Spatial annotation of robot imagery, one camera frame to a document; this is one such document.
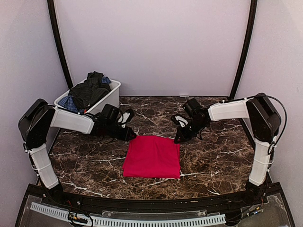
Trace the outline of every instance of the red cloth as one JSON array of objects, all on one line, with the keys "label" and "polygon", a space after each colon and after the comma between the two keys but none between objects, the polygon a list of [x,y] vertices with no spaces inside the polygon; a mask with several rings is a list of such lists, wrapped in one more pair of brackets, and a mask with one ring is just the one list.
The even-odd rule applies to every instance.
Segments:
[{"label": "red cloth", "polygon": [[180,178],[180,144],[158,136],[137,136],[129,142],[123,176]]}]

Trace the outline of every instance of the black frame post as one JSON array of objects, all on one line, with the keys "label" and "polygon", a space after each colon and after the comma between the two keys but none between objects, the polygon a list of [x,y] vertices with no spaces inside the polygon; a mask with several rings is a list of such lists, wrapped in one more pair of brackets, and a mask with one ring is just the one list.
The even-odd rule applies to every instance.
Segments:
[{"label": "black frame post", "polygon": [[235,98],[238,87],[239,87],[239,84],[240,84],[240,80],[241,80],[241,76],[242,76],[242,73],[243,73],[243,69],[244,69],[248,49],[250,47],[250,39],[251,39],[252,29],[254,27],[255,15],[256,15],[256,11],[257,11],[257,2],[258,2],[258,0],[251,0],[251,2],[250,2],[250,14],[249,14],[249,17],[248,17],[246,34],[245,34],[245,38],[244,38],[244,44],[243,44],[243,48],[242,48],[241,57],[240,57],[237,73],[236,73],[236,76],[235,76],[235,80],[233,82],[232,90],[231,90],[231,93],[229,95],[229,99],[234,99]]},{"label": "black frame post", "polygon": [[60,38],[60,32],[59,32],[59,27],[58,27],[58,22],[57,22],[57,17],[56,17],[56,10],[55,10],[53,1],[54,0],[47,0],[49,17],[51,19],[51,24],[52,24],[52,29],[53,29],[53,37],[55,39],[55,43],[57,46],[57,52],[58,52],[59,59],[61,62],[66,84],[67,84],[68,88],[71,89],[73,87],[73,83],[72,83],[71,75],[70,75],[70,72],[68,70],[68,66],[66,63],[66,58],[65,58],[61,38]]}]

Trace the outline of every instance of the white perforated strip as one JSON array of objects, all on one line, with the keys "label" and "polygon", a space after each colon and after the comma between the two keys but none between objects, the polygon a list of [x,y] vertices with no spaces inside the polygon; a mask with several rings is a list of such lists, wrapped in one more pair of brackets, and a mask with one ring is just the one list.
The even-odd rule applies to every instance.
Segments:
[{"label": "white perforated strip", "polygon": [[[32,202],[32,206],[30,209],[62,221],[68,221],[67,209],[53,208],[35,202]],[[78,215],[78,217],[87,220],[87,217],[84,215]],[[122,219],[120,220],[120,219],[111,219],[111,218],[101,218],[93,215],[91,215],[91,217],[93,219],[95,227],[206,227],[206,226],[214,226],[214,225],[226,223],[224,214],[210,216],[210,217],[203,217],[203,218],[163,220],[163,221],[155,221],[155,220],[139,221],[139,220],[122,220]]]}]

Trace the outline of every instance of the laundry basket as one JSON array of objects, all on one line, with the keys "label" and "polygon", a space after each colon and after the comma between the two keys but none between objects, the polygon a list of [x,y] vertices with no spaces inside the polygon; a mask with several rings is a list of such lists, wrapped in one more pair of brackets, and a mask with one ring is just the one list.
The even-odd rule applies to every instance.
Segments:
[{"label": "laundry basket", "polygon": [[[101,112],[103,110],[103,107],[105,106],[105,104],[111,104],[115,107],[118,107],[119,106],[119,88],[121,86],[121,83],[119,81],[116,81],[116,80],[112,80],[111,79],[111,83],[109,84],[110,88],[111,88],[111,91],[105,96],[103,97],[101,100],[99,100],[96,104],[94,104],[88,111],[87,113],[91,113],[91,114],[97,114],[99,112]],[[58,104],[58,102],[68,96],[68,93],[70,91],[68,90],[67,92],[65,92],[63,95],[61,95],[60,97],[58,97],[54,104],[55,106],[58,106],[58,107],[61,107],[63,108],[62,106],[60,106]]]}]

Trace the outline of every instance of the marble tabletop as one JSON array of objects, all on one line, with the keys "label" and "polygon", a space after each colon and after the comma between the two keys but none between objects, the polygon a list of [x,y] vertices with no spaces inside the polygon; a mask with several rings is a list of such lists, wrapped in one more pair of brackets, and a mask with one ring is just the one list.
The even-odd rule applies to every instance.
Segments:
[{"label": "marble tabletop", "polygon": [[[120,108],[132,108],[128,126],[138,135],[174,138],[170,117],[186,115],[188,97],[121,97]],[[196,97],[202,105],[219,97]],[[203,141],[180,146],[180,179],[123,177],[128,143],[61,130],[50,153],[55,173],[66,192],[117,199],[184,199],[245,190],[254,151],[238,120],[212,122]]]}]

